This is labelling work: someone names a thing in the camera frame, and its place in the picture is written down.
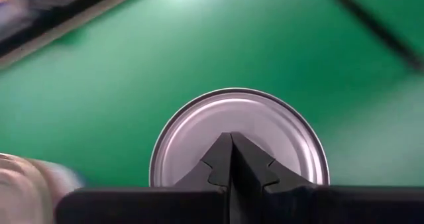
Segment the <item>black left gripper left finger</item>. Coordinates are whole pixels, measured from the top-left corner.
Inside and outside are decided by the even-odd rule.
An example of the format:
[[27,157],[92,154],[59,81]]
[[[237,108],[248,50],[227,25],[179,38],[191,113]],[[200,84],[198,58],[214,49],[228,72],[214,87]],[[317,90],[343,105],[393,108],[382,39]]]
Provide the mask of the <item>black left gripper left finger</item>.
[[57,223],[228,223],[232,137],[223,133],[170,187],[80,188],[56,206]]

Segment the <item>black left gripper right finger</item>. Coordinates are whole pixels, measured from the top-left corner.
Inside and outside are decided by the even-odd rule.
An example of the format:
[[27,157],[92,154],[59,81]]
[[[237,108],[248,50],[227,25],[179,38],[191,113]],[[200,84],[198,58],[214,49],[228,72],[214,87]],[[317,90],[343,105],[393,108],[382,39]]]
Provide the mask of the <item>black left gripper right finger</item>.
[[232,133],[243,223],[422,223],[423,188],[314,184]]

